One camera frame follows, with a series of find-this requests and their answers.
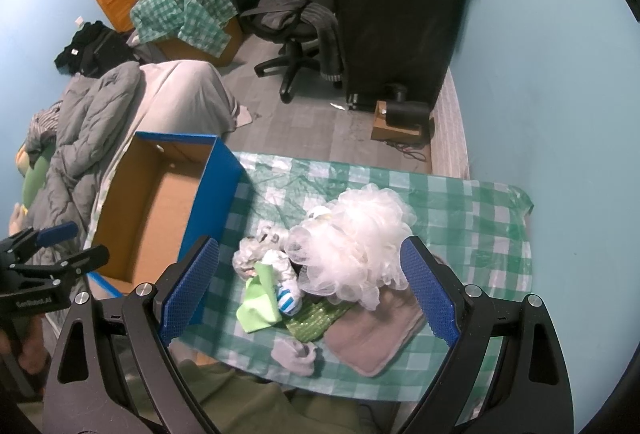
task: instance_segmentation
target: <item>cardboard box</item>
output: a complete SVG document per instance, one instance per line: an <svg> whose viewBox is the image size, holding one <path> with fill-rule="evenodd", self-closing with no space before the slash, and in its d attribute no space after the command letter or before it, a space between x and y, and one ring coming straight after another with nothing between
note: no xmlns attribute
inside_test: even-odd
<svg viewBox="0 0 640 434"><path fill-rule="evenodd" d="M93 283L117 297L154 283L200 236L219 241L241 172L218 137L135 134L98 221L92 244L105 245L110 259L90 274Z"/></svg>
<svg viewBox="0 0 640 434"><path fill-rule="evenodd" d="M242 33L242 29L238 23L238 18L234 17L229 20L224 30L231 36L231 40L226 45L225 51L222 52L220 57L214 57L207 52L203 52L177 37L174 37L173 39L159 40L154 44L162 53L164 53L168 60L203 60L211 63L217 68L220 68L231 64L231 61L233 61L242 41L244 40L244 34Z"/></svg>
<svg viewBox="0 0 640 434"><path fill-rule="evenodd" d="M393 127L386 125L386 118L383 115L386 111L386 102L379 100L376 103L376 112L373 116L373 129L371 130L371 140L397 141L399 143L420 142L420 127Z"/></svg>

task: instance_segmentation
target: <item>wooden floor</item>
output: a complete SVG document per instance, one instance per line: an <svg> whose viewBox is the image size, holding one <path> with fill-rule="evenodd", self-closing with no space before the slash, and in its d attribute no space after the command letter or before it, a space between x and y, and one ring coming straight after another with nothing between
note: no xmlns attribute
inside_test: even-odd
<svg viewBox="0 0 640 434"><path fill-rule="evenodd" d="M264 78L254 72L256 64L277 56L279 48L250 36L234 63L220 68L225 85L239 103L249 108L254 119L226 137L231 150L431 172L428 147L423 150L427 158L424 162L370 140L373 114L332 106L334 103L346 108L344 92L336 90L317 72L302 69L293 83L293 101L282 103L278 93L282 72L275 71Z"/></svg>

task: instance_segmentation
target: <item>blue box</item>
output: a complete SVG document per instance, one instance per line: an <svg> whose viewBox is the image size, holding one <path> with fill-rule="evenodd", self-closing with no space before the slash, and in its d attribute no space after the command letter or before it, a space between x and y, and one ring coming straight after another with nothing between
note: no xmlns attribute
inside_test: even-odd
<svg viewBox="0 0 640 434"><path fill-rule="evenodd" d="M154 283L198 237L219 241L241 172L220 137L136 133L98 219L92 244L105 245L110 260L90 274L93 283L119 297Z"/></svg>

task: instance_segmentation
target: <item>gray quilted blanket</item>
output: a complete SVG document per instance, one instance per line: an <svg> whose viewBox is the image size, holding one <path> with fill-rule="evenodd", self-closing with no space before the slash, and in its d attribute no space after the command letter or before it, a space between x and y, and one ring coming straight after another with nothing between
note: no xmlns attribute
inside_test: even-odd
<svg viewBox="0 0 640 434"><path fill-rule="evenodd" d="M40 250L32 258L34 264L51 265L82 249L100 180L116 151L141 75L137 63L126 62L99 79L76 77L66 89L56 152L26 226L43 229L74 221L79 234L53 249ZM62 324L65 313L59 314L56 322Z"/></svg>

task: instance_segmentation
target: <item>light blue wall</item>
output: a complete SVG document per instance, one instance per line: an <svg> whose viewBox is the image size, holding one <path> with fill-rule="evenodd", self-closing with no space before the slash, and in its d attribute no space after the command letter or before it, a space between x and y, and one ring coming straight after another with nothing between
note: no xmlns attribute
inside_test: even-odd
<svg viewBox="0 0 640 434"><path fill-rule="evenodd" d="M59 97L69 77L53 60L69 44L74 21L102 20L95 0L0 0L0 227L20 201L22 177L15 153L24 141L31 116Z"/></svg>
<svg viewBox="0 0 640 434"><path fill-rule="evenodd" d="M579 430L640 340L640 24L624 0L470 0L452 72L472 176L536 205Z"/></svg>

